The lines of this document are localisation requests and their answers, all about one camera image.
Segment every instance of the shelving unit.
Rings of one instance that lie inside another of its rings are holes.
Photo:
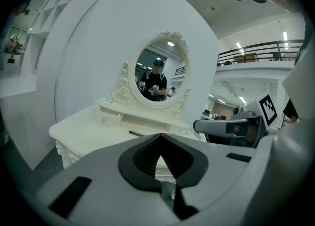
[[[28,53],[31,54],[29,59],[34,73],[36,73],[41,56],[41,50],[46,43],[46,39],[48,38],[49,33],[59,15],[70,3],[70,1],[71,0],[47,0],[28,30],[27,41],[30,43],[31,49],[31,52]]]

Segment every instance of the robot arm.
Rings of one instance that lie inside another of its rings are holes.
[[[235,128],[244,123],[248,123],[247,119],[239,120],[196,120],[193,123],[193,129],[196,133],[204,133],[216,137],[233,138],[236,133]]]
[[[140,82],[139,82],[139,85],[138,85],[138,88],[139,88],[139,91],[140,91],[140,92],[144,92],[144,90],[146,89],[146,83],[140,81]]]
[[[151,93],[152,96],[156,96],[158,94],[158,89],[159,89],[159,86],[154,85],[148,91]]]

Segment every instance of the black slot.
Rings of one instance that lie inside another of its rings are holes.
[[[237,160],[237,161],[243,161],[243,162],[250,162],[251,157],[250,156],[245,156],[245,155],[240,155],[240,154],[236,154],[236,153],[229,153],[228,155],[226,155],[228,158]]]
[[[76,178],[49,206],[49,209],[55,212],[57,215],[67,218],[91,181],[91,179],[86,177]]]

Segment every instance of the oval mirror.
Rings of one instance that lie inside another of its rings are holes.
[[[135,67],[139,92],[151,101],[165,101],[174,97],[182,85],[185,65],[185,55],[176,43],[157,40],[148,45]]]

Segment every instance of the white vanity table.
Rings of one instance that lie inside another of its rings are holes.
[[[165,101],[146,99],[135,82],[139,54],[130,63],[124,62],[122,75],[109,96],[50,127],[49,134],[56,140],[64,168],[92,151],[142,135],[171,133],[197,139],[183,119],[190,92],[191,57],[182,36],[175,32],[155,34],[141,44],[139,53],[161,40],[172,41],[183,51],[186,74],[179,92]],[[157,172],[161,173],[162,179],[166,177],[170,181],[172,176],[168,171],[163,175],[166,169],[165,162],[160,158]]]

